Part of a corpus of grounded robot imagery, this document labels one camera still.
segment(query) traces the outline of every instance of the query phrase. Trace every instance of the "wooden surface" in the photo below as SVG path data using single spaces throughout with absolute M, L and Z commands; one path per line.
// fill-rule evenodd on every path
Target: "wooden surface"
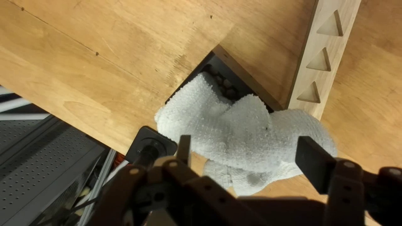
M 270 1 L 266 5 L 239 1 L 221 6 L 190 1 L 187 4 L 194 7 L 186 10 L 191 12 L 188 15 L 183 8 L 177 9 L 180 12 L 166 12 L 163 18 L 168 24 L 173 22 L 167 18 L 177 21 L 183 17 L 178 30 L 170 33 L 163 26 L 148 27 L 151 32 L 147 26 L 135 25 L 147 23 L 149 17 L 161 12 L 147 11 L 148 15 L 138 21 L 129 18 L 129 13 L 121 14 L 121 5 L 127 2 L 101 6 L 95 1 L 82 1 L 73 9 L 72 3 L 27 1 L 25 11 L 21 11 L 0 0 L 0 84 L 124 153 L 138 126 L 153 121 L 153 113 L 163 104 L 159 101 L 165 100 L 164 95 L 175 89 L 221 36 L 222 45 L 231 55 L 261 84 L 272 83 L 272 94 L 285 100 L 281 92 L 286 89 L 284 84 L 291 81 L 284 75 L 294 73 L 304 38 L 299 34 L 306 29 L 308 11 L 313 6 L 311 1 Z M 400 0 L 362 0 L 321 120 L 337 143 L 340 157 L 350 158 L 371 172 L 387 165 L 402 167 L 401 4 Z M 108 7 L 110 14 L 99 13 Z M 211 12 L 220 13 L 210 18 Z M 112 20 L 101 26 L 117 14 L 126 24 L 118 21 L 112 29 Z M 225 26 L 217 29 L 219 22 L 229 20 L 224 15 L 233 20 L 228 31 Z M 211 27 L 212 34 L 206 35 Z M 67 30 L 71 30 L 69 35 L 63 33 Z M 117 36 L 118 31 L 129 35 Z M 99 33 L 116 55 L 98 40 Z M 173 34 L 179 41 L 170 44 L 166 36 Z M 149 42 L 145 37 L 154 40 Z M 149 45 L 134 51 L 134 46 L 143 44 L 141 41 Z M 151 86 L 139 79 L 139 73 L 153 81 Z M 152 99 L 144 99 L 144 93 Z M 204 158 L 193 154 L 192 166 L 198 173 L 204 162 Z M 325 200 L 303 176 L 274 182 L 256 195 Z
M 0 84 L 126 153 L 219 43 L 284 105 L 312 7 L 310 0 L 0 0 Z
M 287 108 L 321 119 L 359 6 L 360 0 L 316 2 Z

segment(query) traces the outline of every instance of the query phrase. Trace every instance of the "gray metal rack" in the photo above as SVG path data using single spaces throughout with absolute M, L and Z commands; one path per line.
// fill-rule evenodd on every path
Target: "gray metal rack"
M 0 225 L 29 225 L 69 209 L 108 148 L 67 123 L 0 121 Z

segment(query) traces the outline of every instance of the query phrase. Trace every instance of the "towel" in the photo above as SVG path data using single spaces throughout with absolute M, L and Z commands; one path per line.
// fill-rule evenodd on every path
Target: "towel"
M 295 163 L 299 136 L 310 136 L 331 156 L 337 150 L 321 123 L 302 110 L 269 114 L 247 95 L 232 104 L 206 72 L 200 73 L 155 115 L 158 132 L 178 142 L 191 135 L 191 150 L 208 158 L 204 175 L 237 195 L 302 172 Z

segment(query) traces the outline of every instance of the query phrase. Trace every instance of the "perforated metal panel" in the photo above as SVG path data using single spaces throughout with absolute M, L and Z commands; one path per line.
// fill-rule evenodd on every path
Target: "perforated metal panel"
M 40 120 L 0 121 L 0 154 L 6 145 L 27 133 Z
M 31 124 L 33 122 L 21 125 L 24 128 Z M 25 218 L 31 217 L 31 219 L 24 219 L 25 222 L 34 220 L 102 152 L 102 150 L 98 150 L 89 158 L 90 150 L 96 148 L 98 144 L 62 121 L 55 124 L 50 131 L 33 145 L 23 148 L 9 158 L 1 166 L 0 225 L 6 222 L 9 225 L 15 225 L 17 222 L 19 224 L 21 219 L 17 215 Z M 13 132 L 6 134 L 7 136 L 3 134 L 3 136 L 12 140 L 18 130 L 15 129 Z M 81 162 L 81 165 L 84 163 L 86 166 L 84 168 L 77 167 L 78 161 Z

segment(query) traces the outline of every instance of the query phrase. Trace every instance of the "triangular cutout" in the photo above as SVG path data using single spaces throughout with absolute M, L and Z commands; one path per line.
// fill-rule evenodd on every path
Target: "triangular cutout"
M 317 30 L 317 33 L 322 35 L 343 36 L 338 10 L 335 10 L 335 12 L 331 14 L 331 16 Z
M 331 65 L 329 63 L 328 52 L 326 47 L 322 49 L 306 66 L 310 69 L 320 70 L 320 71 L 331 71 Z
M 307 101 L 317 104 L 321 103 L 316 82 L 313 82 L 310 86 L 308 86 L 297 99 L 300 101 Z

